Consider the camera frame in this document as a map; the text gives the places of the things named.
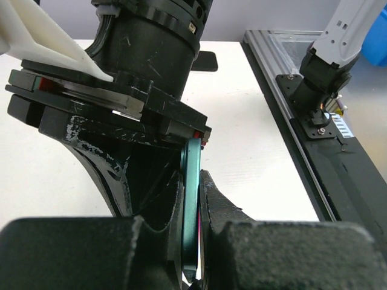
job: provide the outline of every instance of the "white tabletop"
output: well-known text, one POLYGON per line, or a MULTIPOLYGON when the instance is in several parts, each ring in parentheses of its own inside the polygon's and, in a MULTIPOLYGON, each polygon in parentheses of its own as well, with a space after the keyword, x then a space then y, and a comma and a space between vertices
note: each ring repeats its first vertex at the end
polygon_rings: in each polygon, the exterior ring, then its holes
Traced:
MULTIPOLYGON (((254 219, 318 221, 240 44, 202 42, 202 50, 216 53, 219 70, 191 72, 182 98, 212 127, 202 169, 254 219)), ((86 170, 63 145, 7 115, 11 94, 3 87, 20 61, 0 56, 0 68, 0 229, 22 217, 110 216, 86 170)))

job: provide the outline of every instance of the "black mounting plate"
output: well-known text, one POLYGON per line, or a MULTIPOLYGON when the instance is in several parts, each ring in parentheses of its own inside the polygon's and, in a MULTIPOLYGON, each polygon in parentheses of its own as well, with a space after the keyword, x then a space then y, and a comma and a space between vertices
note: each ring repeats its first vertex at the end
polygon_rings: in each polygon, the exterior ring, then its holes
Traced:
POLYGON ((298 88, 299 84, 302 82, 302 76, 283 74, 276 76, 276 81, 279 86, 279 89, 282 92, 282 95, 284 96, 286 102, 291 108, 294 118, 297 119, 309 140, 332 139, 336 138, 337 134, 340 134, 340 132, 337 130, 336 125, 332 121, 329 122, 327 126, 324 126, 325 133, 323 135, 319 134, 319 128, 313 124, 309 115, 299 115, 293 109, 293 101, 291 100, 291 96, 298 88))

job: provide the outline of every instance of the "screw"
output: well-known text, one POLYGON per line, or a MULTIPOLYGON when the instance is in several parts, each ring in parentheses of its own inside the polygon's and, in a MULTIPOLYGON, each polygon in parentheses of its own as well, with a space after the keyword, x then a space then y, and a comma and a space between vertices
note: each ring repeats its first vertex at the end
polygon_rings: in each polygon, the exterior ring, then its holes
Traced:
POLYGON ((319 135, 324 135, 325 134, 325 129, 324 128, 320 128, 320 129, 317 130, 317 133, 319 135))

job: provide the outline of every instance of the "screw hole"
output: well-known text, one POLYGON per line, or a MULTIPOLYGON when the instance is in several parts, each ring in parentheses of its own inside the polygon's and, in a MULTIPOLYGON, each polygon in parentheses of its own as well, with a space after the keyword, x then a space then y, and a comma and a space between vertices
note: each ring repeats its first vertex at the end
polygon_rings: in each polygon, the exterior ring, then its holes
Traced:
POLYGON ((203 16, 203 9, 200 6, 196 9, 196 16, 198 16, 199 19, 203 16))

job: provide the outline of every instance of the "plastic bin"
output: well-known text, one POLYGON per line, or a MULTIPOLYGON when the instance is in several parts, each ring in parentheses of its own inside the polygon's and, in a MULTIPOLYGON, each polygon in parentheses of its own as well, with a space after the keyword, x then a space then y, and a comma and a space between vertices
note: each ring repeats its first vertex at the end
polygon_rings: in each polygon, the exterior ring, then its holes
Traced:
POLYGON ((362 53, 371 64, 387 66, 387 6, 368 32, 362 53))

